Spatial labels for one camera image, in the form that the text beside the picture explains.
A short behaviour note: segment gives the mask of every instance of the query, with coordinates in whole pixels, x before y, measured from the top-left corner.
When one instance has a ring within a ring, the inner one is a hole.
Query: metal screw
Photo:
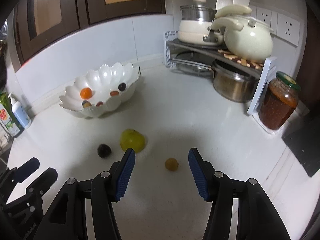
[[[74,178],[70,178],[67,180],[67,184],[72,185],[76,180]]]
[[[110,176],[110,173],[109,173],[108,171],[104,171],[104,172],[102,172],[102,173],[100,174],[100,176],[103,177],[103,178],[107,178],[107,177]]]
[[[223,173],[221,171],[216,171],[214,173],[214,175],[217,177],[217,178],[222,178],[223,177]]]
[[[257,180],[256,179],[249,179],[249,183],[252,184],[252,185],[256,185],[257,184]]]

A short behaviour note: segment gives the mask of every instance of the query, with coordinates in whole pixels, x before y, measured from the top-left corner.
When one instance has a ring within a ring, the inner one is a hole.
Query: jar lid
[[[297,84],[297,82],[292,77],[288,76],[286,73],[282,71],[277,71],[276,76],[294,90],[301,90],[301,87]]]

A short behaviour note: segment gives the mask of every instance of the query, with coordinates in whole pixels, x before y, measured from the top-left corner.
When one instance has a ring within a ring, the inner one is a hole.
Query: stainless steel pot
[[[259,80],[237,68],[216,60],[213,86],[223,97],[235,102],[248,102],[253,98]]]
[[[216,10],[203,4],[183,5],[180,7],[182,20],[213,22]]]

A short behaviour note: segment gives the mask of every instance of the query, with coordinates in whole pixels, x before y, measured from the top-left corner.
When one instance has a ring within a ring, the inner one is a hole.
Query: glass jar
[[[261,122],[271,130],[278,130],[296,109],[300,89],[293,78],[278,71],[268,85],[259,112]]]

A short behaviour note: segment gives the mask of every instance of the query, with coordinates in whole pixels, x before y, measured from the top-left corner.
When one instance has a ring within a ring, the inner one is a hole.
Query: blue gripper pad
[[[209,200],[208,183],[205,175],[196,159],[195,153],[191,149],[188,154],[189,166],[198,188],[199,195],[203,197],[205,201]]]
[[[129,157],[126,163],[124,164],[124,167],[117,181],[116,195],[115,195],[116,201],[119,201],[120,198],[124,196],[135,162],[136,162],[136,154],[134,150],[131,149]]]

